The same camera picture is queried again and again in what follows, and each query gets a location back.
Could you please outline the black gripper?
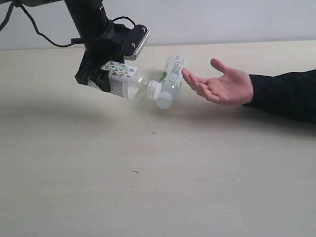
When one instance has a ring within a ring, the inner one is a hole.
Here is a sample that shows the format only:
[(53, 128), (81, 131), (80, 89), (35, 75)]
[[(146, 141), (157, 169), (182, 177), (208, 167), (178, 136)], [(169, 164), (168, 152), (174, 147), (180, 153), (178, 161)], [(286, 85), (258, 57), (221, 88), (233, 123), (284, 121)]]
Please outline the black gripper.
[(128, 35), (124, 24), (109, 22), (98, 36), (84, 37), (85, 52), (75, 79), (78, 84), (88, 85), (110, 93), (109, 71), (100, 70), (108, 61), (124, 63), (122, 44)]

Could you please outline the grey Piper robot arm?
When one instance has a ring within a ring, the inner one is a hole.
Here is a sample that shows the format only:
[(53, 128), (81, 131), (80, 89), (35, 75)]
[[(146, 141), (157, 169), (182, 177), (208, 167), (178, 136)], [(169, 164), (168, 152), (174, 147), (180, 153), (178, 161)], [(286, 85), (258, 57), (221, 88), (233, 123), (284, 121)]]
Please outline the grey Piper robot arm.
[(112, 92), (110, 72), (102, 67), (109, 61), (124, 62), (122, 45), (131, 29), (115, 24), (106, 16), (101, 0), (66, 0), (65, 4), (79, 33), (67, 47), (83, 44), (85, 52), (75, 78), (79, 84)]

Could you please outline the open bare human hand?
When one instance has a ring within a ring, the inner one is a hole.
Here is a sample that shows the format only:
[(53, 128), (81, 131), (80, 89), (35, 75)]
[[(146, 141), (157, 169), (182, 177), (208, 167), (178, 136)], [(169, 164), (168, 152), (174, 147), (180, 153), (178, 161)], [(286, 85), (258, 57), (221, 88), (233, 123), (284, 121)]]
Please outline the open bare human hand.
[(216, 58), (210, 60), (210, 65), (222, 75), (206, 79), (185, 68), (181, 71), (185, 82), (197, 95), (220, 106), (237, 106), (252, 101), (254, 90), (249, 74), (233, 69)]

